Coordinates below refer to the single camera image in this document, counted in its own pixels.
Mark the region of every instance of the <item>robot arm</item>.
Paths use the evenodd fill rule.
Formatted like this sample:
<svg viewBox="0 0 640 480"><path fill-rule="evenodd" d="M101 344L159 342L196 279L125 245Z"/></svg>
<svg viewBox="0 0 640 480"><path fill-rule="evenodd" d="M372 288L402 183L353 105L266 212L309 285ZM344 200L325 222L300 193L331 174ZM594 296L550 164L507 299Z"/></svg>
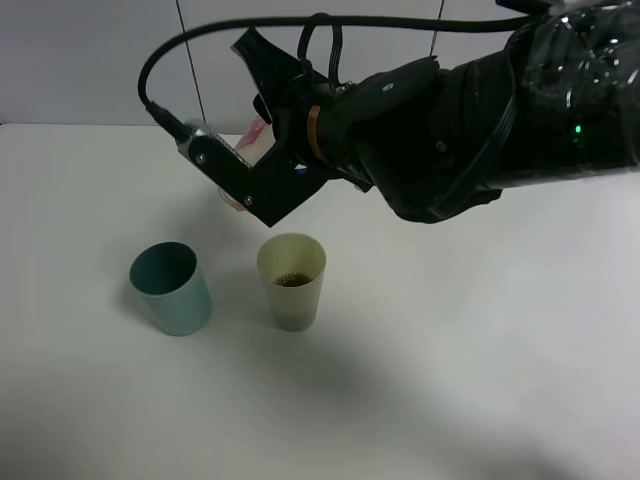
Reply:
<svg viewBox="0 0 640 480"><path fill-rule="evenodd" d="M555 17L539 1L516 5L532 15L504 50L453 70L427 57L357 85L336 84L300 49L295 58L249 29L233 49L276 137L252 168L206 125L147 108L186 158L268 226L334 179L377 187L405 220L437 223L507 187L636 169L640 0Z"/></svg>

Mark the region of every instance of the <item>orange ring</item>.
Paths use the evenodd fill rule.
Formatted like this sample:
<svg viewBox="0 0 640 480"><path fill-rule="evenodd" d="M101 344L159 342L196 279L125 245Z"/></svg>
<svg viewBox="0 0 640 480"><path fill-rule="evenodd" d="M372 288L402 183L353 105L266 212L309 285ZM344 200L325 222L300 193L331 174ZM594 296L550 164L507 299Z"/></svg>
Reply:
<svg viewBox="0 0 640 480"><path fill-rule="evenodd" d="M324 163L328 163L325 156L322 154L322 150L320 150L320 145L318 145L318 136L316 133L316 128L318 126L318 115L320 115L320 107L314 106L309 110L309 116L307 117L307 138L309 140L309 146L313 151L313 154Z"/></svg>

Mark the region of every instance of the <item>cup rim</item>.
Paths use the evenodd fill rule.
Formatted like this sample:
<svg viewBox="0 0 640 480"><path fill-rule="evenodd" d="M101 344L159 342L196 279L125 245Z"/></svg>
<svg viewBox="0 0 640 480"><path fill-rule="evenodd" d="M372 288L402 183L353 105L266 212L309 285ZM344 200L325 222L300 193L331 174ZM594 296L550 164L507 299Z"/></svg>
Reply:
<svg viewBox="0 0 640 480"><path fill-rule="evenodd" d="M136 284L133 282L133 279L131 278L132 273L133 273L133 267L136 264L136 262L142 258L143 255L145 255L146 253L148 253L150 250L163 246L163 245L180 245L182 247L186 247L189 252L193 255L193 258L195 260L194 263L194 267L193 267L193 271L191 272L191 274L189 275L189 278L187 278L182 285L180 285L178 288L176 288L175 290L171 290L170 292L165 292L165 293L148 293L148 292L144 292L142 290L140 290ZM136 258L133 260L133 262L131 262L131 266L129 267L129 285L131 285L133 287L133 289L138 292L140 295L143 295L145 297L166 297L168 295L173 295L175 293L178 293L179 291L181 291L182 289L186 288L187 285L193 280L193 278L196 275L196 272L198 271L198 267L200 265L200 262L198 260L198 254L195 252L195 250L193 248L191 248L189 245L187 245L186 243L182 243L182 242L176 242L176 241L166 241L166 242L160 242L160 243L156 243L153 244L147 248L145 248L142 252L140 252Z"/></svg>
<svg viewBox="0 0 640 480"><path fill-rule="evenodd" d="M274 284L274 286L276 287L282 287L282 288L300 288L300 287L304 287L306 285L309 285L310 283L315 282L318 278L320 278L326 268L327 268L327 252L325 251L324 247L322 246L322 244L316 240L315 238L313 238L311 235L307 235L306 233L297 233L297 232L286 232L286 233L280 233L278 235L275 235L273 237L271 237L270 239L268 239L266 242L264 242L262 244L262 246L260 247L260 249L258 250L258 253L256 255L256 268L258 270L258 275L260 275L262 277L262 272L260 270L260 254L262 253L262 251L264 250L264 248L270 244L271 242L275 242L278 239L282 238L282 237L303 237L306 238L308 240L311 240L314 244L316 244L319 248L320 248L320 252L322 252L322 269L318 272L318 274L316 276L313 277L313 279L311 279L311 281L309 283L305 283L304 285L300 285L298 287L285 287L283 285L276 285Z"/></svg>

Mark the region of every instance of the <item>teal cup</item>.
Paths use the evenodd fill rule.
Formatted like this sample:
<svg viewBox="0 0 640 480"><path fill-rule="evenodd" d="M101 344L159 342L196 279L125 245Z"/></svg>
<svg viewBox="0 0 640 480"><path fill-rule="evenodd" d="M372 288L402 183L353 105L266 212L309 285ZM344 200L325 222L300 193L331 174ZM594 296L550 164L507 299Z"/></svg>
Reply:
<svg viewBox="0 0 640 480"><path fill-rule="evenodd" d="M178 242L159 243L136 258L129 281L154 314L160 330L191 335L211 317L211 296L196 253Z"/></svg>

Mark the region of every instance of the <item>black cable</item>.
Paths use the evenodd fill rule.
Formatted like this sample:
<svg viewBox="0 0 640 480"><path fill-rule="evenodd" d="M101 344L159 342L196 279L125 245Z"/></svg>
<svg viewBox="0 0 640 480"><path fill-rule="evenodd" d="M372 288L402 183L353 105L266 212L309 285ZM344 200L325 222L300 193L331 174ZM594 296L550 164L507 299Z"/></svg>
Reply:
<svg viewBox="0 0 640 480"><path fill-rule="evenodd" d="M138 77L138 96L153 118L169 131L176 139L188 137L184 125L171 115L167 110L149 100L147 96L147 80L153 67L168 52L183 44L188 40L236 28L250 27L299 27L305 25L343 25L354 27L384 27L403 28L409 30L438 30L441 32L458 33L491 33L510 32L531 22L531 17L519 17L507 20L492 20L488 22L468 22L455 20L431 20L421 18L403 17L381 17L381 16L330 16L316 17L264 17L264 18L241 18L236 20L225 20L221 22L209 23L200 27L188 30L180 35L176 35L158 47L149 56L142 66Z"/></svg>
<svg viewBox="0 0 640 480"><path fill-rule="evenodd" d="M329 17L328 13L316 13L309 17L310 19L316 17ZM316 25L307 24L302 29L302 33L300 34L300 40L298 40L298 60L302 64L303 74L308 78L309 82L312 79L312 71L313 67L311 62L307 58L307 50L309 49L309 43L311 42L311 35L313 35L313 31L316 29ZM342 27L340 25L332 25L333 30L333 41L331 43L331 56L329 57L329 85L331 88L336 89L340 86L340 81L338 80L338 69L340 68L340 56L342 55Z"/></svg>

